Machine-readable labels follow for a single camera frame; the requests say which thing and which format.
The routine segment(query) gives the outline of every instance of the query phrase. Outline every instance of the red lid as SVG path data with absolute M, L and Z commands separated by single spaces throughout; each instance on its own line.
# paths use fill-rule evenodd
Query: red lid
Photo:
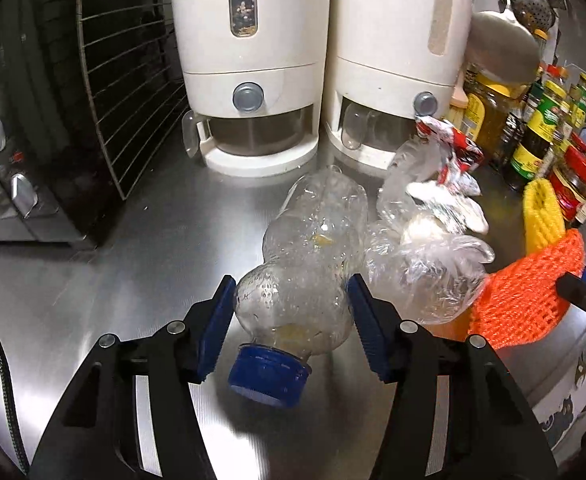
M 575 146 L 569 146 L 564 160 L 566 165 L 586 184 L 586 157 L 578 152 Z
M 546 67 L 546 73 L 551 77 L 559 77 L 560 76 L 560 69 L 557 68 L 555 65 L 549 65 Z
M 584 142 L 582 138 L 575 132 L 570 134 L 570 142 L 573 143 L 579 152 L 586 153 L 586 142 Z

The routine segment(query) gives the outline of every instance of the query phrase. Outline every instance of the metal screw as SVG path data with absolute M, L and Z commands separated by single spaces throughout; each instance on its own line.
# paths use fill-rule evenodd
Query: metal screw
M 104 334 L 98 340 L 97 344 L 100 345 L 102 348 L 109 348 L 109 346 L 113 346 L 115 343 L 115 335 L 113 334 Z
M 403 321 L 400 323 L 400 330 L 407 334 L 415 334 L 417 332 L 417 323 L 412 321 Z
M 182 321 L 172 321 L 168 325 L 166 325 L 166 331 L 169 334 L 179 334 L 180 332 L 184 332 L 184 323 Z
M 475 348 L 484 348 L 486 346 L 486 339 L 477 334 L 471 335 L 468 342 Z

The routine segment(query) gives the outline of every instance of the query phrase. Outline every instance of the wire rack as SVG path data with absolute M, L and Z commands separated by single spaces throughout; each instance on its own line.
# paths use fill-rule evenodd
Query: wire rack
M 84 87 L 123 199 L 188 108 L 170 0 L 77 0 Z

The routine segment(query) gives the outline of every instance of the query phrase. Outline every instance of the crumpled plastic wrapper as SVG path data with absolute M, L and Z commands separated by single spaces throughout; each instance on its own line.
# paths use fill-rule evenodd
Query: crumpled plastic wrapper
M 426 214 L 403 234 L 376 222 L 366 240 L 372 294 L 393 303 L 402 318 L 426 325 L 451 322 L 470 307 L 484 290 L 484 264 L 495 258 L 482 240 L 438 232 L 436 226 Z

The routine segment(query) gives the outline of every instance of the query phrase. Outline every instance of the orange foam net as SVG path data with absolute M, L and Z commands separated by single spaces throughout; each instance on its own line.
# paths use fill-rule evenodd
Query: orange foam net
M 569 302 L 555 291 L 555 280 L 584 269 L 584 241 L 571 229 L 557 243 L 491 274 L 473 303 L 468 333 L 481 334 L 495 348 L 532 343 L 562 320 Z

